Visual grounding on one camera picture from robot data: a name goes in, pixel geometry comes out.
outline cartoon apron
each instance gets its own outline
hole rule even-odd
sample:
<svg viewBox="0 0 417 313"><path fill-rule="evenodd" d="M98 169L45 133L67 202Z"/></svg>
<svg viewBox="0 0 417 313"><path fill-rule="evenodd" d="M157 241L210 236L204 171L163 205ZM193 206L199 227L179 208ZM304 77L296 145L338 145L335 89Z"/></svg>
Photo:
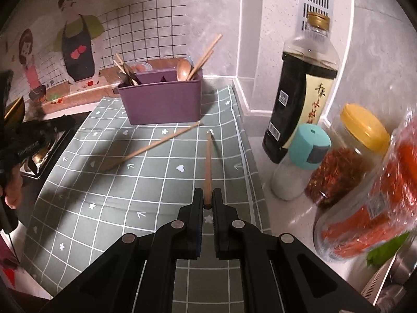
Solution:
<svg viewBox="0 0 417 313"><path fill-rule="evenodd" d="M67 24L62 32L62 55L64 58L67 73L74 81L88 79L94 75L94 59L91 51L91 36L88 32L84 18L83 30L81 33L72 37L67 37L65 31Z"/></svg>

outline jar of chili flakes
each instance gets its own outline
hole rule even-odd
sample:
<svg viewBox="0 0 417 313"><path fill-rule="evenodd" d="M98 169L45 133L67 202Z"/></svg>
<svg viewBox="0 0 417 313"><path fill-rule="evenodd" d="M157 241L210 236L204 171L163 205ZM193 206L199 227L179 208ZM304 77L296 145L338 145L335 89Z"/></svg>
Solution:
<svg viewBox="0 0 417 313"><path fill-rule="evenodd" d="M311 175L305 194L321 208L336 204L384 157L389 134L381 122L357 104L345 104L329 129L332 148Z"/></svg>

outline wall mural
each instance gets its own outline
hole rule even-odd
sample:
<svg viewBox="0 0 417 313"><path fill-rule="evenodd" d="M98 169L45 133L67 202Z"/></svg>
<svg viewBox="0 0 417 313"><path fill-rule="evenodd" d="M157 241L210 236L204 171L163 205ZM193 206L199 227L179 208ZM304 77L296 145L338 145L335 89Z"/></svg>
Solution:
<svg viewBox="0 0 417 313"><path fill-rule="evenodd" d="M134 67L184 56L185 7L184 0L22 0L0 34L0 68L14 72L9 102L23 95L27 106L45 107L111 85L116 53Z"/></svg>

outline bottle cap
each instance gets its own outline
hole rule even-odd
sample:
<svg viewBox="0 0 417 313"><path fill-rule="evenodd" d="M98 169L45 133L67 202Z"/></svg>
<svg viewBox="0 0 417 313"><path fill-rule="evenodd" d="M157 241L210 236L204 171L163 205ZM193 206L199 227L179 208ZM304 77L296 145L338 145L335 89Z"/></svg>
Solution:
<svg viewBox="0 0 417 313"><path fill-rule="evenodd" d="M289 158L299 168L312 171L320 166L331 145L324 130L317 125L304 123L298 126L288 148Z"/></svg>
<svg viewBox="0 0 417 313"><path fill-rule="evenodd" d="M310 11L307 13L307 22L314 27L329 30L330 29L330 18L326 15L314 13Z"/></svg>
<svg viewBox="0 0 417 313"><path fill-rule="evenodd" d="M389 146L389 134L384 125L369 110L347 103L340 113L345 128L366 148L384 155Z"/></svg>

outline utensil holder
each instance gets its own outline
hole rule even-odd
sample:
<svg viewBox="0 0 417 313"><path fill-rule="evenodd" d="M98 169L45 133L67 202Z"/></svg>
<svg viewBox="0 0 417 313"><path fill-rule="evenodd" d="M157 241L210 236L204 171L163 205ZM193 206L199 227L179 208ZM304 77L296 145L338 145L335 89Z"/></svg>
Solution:
<svg viewBox="0 0 417 313"><path fill-rule="evenodd" d="M117 90L132 125L200 120L203 70L191 81L177 81L176 69L137 73L138 86Z"/></svg>

